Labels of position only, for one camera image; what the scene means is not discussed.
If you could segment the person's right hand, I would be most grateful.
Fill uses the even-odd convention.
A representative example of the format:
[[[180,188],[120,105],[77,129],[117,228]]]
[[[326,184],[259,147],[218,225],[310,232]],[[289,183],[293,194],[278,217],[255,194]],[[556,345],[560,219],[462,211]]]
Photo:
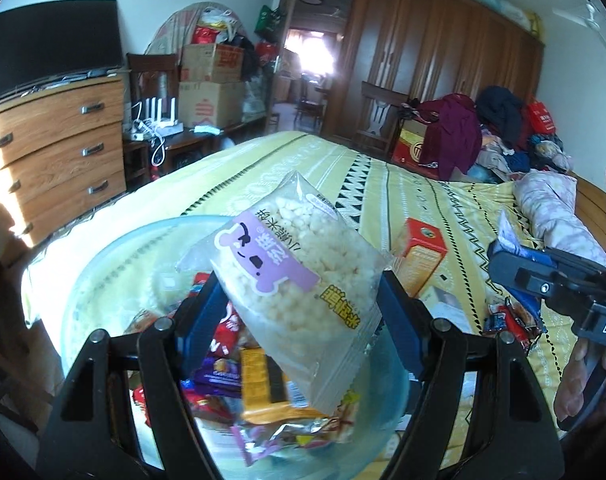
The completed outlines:
[[[574,417],[584,404],[584,390],[588,381],[588,371],[584,362],[588,351],[589,340],[580,338],[576,341],[568,364],[563,371],[562,379],[553,402],[553,411],[559,422]],[[601,359],[606,370],[606,351]],[[598,408],[590,415],[586,424],[594,426],[606,419],[606,399],[602,399]]]

